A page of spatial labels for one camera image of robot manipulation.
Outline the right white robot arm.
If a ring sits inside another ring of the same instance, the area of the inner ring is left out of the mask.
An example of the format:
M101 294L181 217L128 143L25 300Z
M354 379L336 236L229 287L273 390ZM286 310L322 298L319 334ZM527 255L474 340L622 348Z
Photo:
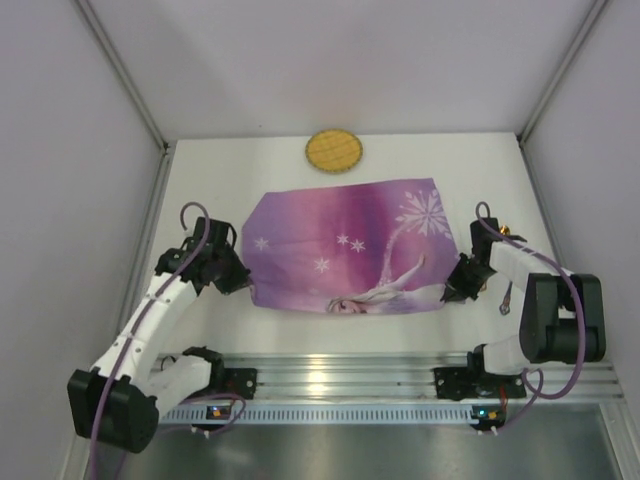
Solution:
M471 353L480 370L490 375L519 374L523 384L545 399L568 394L586 363L606 353L602 287L598 277L578 274L525 244L517 235L504 235L494 217L470 224L472 253L462 254L449 275L441 300L476 300L490 277L500 274L523 294L518 333L476 347ZM527 374L547 362L571 365L565 386L555 392L533 387Z

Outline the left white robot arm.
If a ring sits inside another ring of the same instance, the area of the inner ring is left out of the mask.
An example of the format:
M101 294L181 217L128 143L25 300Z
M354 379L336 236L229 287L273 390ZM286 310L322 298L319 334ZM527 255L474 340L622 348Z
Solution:
M227 222L199 217L180 247L158 259L147 292L124 329L88 370L71 375L67 392L75 432L85 439L142 452L162 417L200 393L222 393L224 360L189 347L161 372L154 365L177 321L208 286L229 295L246 288L249 269Z

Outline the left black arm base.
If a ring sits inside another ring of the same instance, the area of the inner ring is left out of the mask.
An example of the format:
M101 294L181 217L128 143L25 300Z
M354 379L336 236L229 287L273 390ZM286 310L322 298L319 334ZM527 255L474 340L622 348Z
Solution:
M224 368L215 375L211 393L233 393L246 400L254 398L258 371L254 368Z

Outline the purple Frozen placemat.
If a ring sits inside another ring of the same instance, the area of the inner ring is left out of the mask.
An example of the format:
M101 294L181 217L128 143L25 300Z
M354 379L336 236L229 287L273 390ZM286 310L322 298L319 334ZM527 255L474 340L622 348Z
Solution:
M274 310L436 311L458 260L431 178L270 192L241 239L252 301Z

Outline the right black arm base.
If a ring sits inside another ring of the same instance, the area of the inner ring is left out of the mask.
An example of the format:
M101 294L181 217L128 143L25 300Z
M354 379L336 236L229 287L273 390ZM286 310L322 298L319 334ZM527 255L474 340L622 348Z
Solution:
M507 380L469 367L438 367L433 370L436 396L441 400L498 398Z

